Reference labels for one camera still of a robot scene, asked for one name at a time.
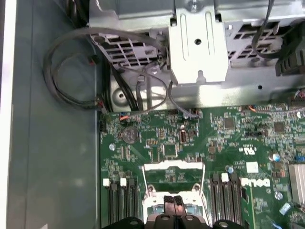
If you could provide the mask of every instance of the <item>motherboard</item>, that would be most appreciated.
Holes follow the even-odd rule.
[[[101,224],[163,212],[179,195],[188,214],[246,229],[304,226],[305,114],[285,104],[100,117]]]

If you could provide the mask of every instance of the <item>cable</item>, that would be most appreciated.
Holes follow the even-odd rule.
[[[173,96],[172,96],[172,88],[173,88],[173,82],[171,81],[170,82],[170,85],[168,86],[168,97],[170,99],[170,101],[172,102],[172,104],[175,105],[175,107],[181,111],[182,113],[186,114],[187,116],[189,116],[190,118],[197,118],[197,115],[196,114],[192,114],[191,112],[185,110],[184,108],[182,108],[181,106],[179,106],[175,100],[173,99]]]
[[[64,42],[75,39],[84,35],[90,35],[90,34],[96,34],[96,33],[103,33],[103,34],[113,34],[120,37],[129,38],[131,40],[140,41],[142,43],[145,43],[147,45],[153,46],[160,50],[163,54],[166,53],[166,48],[157,42],[157,40],[150,38],[148,36],[142,35],[142,34],[136,34],[133,32],[127,32],[127,31],[120,31],[120,30],[114,30],[110,28],[81,28],[77,30],[73,30],[59,38],[57,38],[52,46],[47,51],[46,55],[43,58],[43,77],[46,82],[46,85],[52,94],[52,96],[60,101],[62,101],[62,95],[57,90],[56,86],[53,83],[53,76],[52,76],[52,58],[57,50],[58,47],[60,47]]]
[[[111,65],[111,71],[120,89],[122,90],[122,93],[124,94],[131,111],[138,111],[139,108],[137,101],[135,100],[133,93],[130,87],[128,86],[128,84],[126,83],[126,81],[123,79],[121,74],[118,72],[118,70],[115,69],[113,65]]]
[[[105,56],[102,59],[102,94],[105,106],[109,112],[113,112],[113,107],[111,103],[111,69],[108,60]]]
[[[143,82],[138,81],[136,86],[135,86],[135,94],[137,97],[137,102],[138,102],[138,107],[139,107],[139,111],[142,111],[143,108],[143,99],[141,96],[141,86],[143,85]]]
[[[272,10],[272,7],[274,5],[274,2],[275,0],[269,0],[268,2],[268,9],[267,9],[267,14],[266,14],[266,17],[264,19],[264,22],[262,24],[262,26],[258,29],[258,31],[256,32],[256,34],[254,35],[253,39],[252,39],[252,42],[251,42],[251,46],[252,46],[252,49],[253,51],[255,52],[255,54],[257,54],[258,56],[264,58],[264,59],[277,59],[279,58],[280,56],[283,55],[284,53],[284,50],[281,49],[280,51],[278,52],[275,52],[275,53],[260,53],[256,48],[257,48],[257,44],[258,44],[258,41],[260,39],[260,37],[262,36],[266,26],[267,26],[267,23],[268,23],[268,20],[269,20],[269,17],[270,17],[270,13],[271,13],[271,10]]]
[[[68,56],[66,56],[62,61],[59,62],[59,64],[57,64],[53,70],[53,74],[52,74],[52,80],[54,83],[54,86],[56,88],[56,91],[59,95],[59,97],[66,103],[73,105],[73,106],[77,106],[83,109],[95,109],[97,108],[99,105],[96,102],[95,99],[93,100],[88,100],[88,101],[81,101],[78,100],[74,97],[72,97],[71,95],[67,94],[66,92],[64,92],[59,86],[58,86],[58,75],[59,75],[59,71],[61,69],[61,67],[70,59],[79,56],[79,55],[84,55],[83,53],[73,53],[70,54]]]
[[[158,107],[162,106],[165,102],[166,102],[166,99],[167,99],[167,96],[168,96],[168,88],[167,88],[167,85],[166,83],[163,82],[163,80],[159,79],[158,77],[154,76],[154,75],[150,75],[148,73],[145,73],[145,72],[142,72],[142,71],[138,71],[138,70],[135,70],[135,69],[131,69],[131,68],[126,68],[126,67],[123,67],[121,65],[119,65],[120,68],[124,69],[124,70],[128,70],[128,71],[131,71],[131,72],[134,72],[134,73],[138,73],[140,75],[143,75],[145,77],[149,77],[149,78],[152,78],[152,79],[155,79],[159,82],[162,83],[164,89],[165,89],[165,98],[157,105],[155,106],[152,106],[151,108],[147,109],[147,110],[144,110],[144,111],[138,111],[138,112],[134,112],[130,115],[126,115],[126,116],[123,116],[120,118],[120,120],[125,120],[125,119],[128,119],[130,117],[133,117],[133,116],[138,116],[138,115],[142,115],[142,114],[145,114],[145,113],[148,113],[150,111],[153,111],[155,109],[157,109]]]

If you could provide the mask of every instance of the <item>gray metal panel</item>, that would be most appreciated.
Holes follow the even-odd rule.
[[[98,227],[95,112],[59,104],[42,76],[43,55],[71,23],[51,0],[19,0],[17,12],[8,228]],[[75,51],[92,47],[69,42],[54,62]],[[60,80],[79,98],[95,88],[95,69],[83,63],[68,63],[73,69],[64,67]]]

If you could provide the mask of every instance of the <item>heatsink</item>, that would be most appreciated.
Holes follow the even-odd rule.
[[[289,165],[292,200],[305,204],[305,164]]]

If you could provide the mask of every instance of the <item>black ram slot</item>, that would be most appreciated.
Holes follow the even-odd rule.
[[[222,186],[220,184],[220,177],[218,174],[213,174],[213,192],[214,192],[214,204],[215,204],[215,215],[214,215],[214,220],[213,222],[216,222],[218,220],[222,219],[222,201],[223,198],[221,196],[221,189]]]
[[[128,186],[124,190],[124,213],[125,218],[130,216],[130,192]]]
[[[107,198],[107,204],[108,204],[108,225],[112,224],[112,217],[111,217],[111,213],[112,213],[112,207],[111,207],[111,190],[110,187],[107,188],[107,194],[108,194],[108,198]]]
[[[133,200],[133,216],[138,217],[138,188],[137,188],[137,182],[135,181],[134,187],[132,187],[132,200]]]
[[[118,185],[116,183],[113,183],[110,185],[110,200],[111,200],[111,221],[112,223],[115,223],[119,221],[118,218]]]
[[[225,201],[225,214],[226,220],[234,221],[234,207],[233,207],[233,194],[232,194],[232,183],[231,181],[227,182],[225,186],[225,196],[226,201]]]
[[[210,179],[211,183],[211,205],[212,205],[212,222],[215,223],[217,221],[217,209],[216,209],[216,196],[215,196],[215,184],[213,179]]]
[[[129,182],[128,182],[128,189],[129,189],[129,192],[130,192],[130,201],[131,201],[131,204],[130,204],[130,213],[131,215],[130,216],[133,216],[133,217],[137,217],[137,199],[136,199],[136,196],[137,196],[137,188],[136,188],[136,183],[135,183],[135,180],[134,179],[129,179]]]
[[[119,190],[118,190],[118,220],[121,220],[123,219],[124,215],[122,213],[122,211],[124,211],[124,207],[123,207],[123,188],[122,187],[119,187]]]
[[[240,181],[237,174],[231,174],[230,180],[232,182],[232,195],[234,206],[234,222],[242,225],[242,209],[241,209],[241,194],[240,194]]]

